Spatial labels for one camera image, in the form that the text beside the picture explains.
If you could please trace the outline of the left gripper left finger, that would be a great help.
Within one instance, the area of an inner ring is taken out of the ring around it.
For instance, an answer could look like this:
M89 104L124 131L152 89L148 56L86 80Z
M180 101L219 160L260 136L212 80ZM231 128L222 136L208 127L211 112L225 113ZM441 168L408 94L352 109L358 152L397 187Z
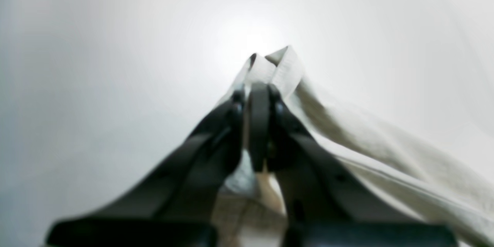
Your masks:
M242 156L245 91L213 109L141 182L90 214L55 222L50 247L215 247L211 215Z

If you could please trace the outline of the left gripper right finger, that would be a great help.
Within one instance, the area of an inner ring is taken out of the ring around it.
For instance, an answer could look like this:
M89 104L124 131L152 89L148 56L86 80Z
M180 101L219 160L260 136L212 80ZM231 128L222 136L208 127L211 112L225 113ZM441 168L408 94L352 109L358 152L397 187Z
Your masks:
M414 220L385 203L289 110L275 85L248 99L253 170L274 173L288 216L283 247L457 247L443 224Z

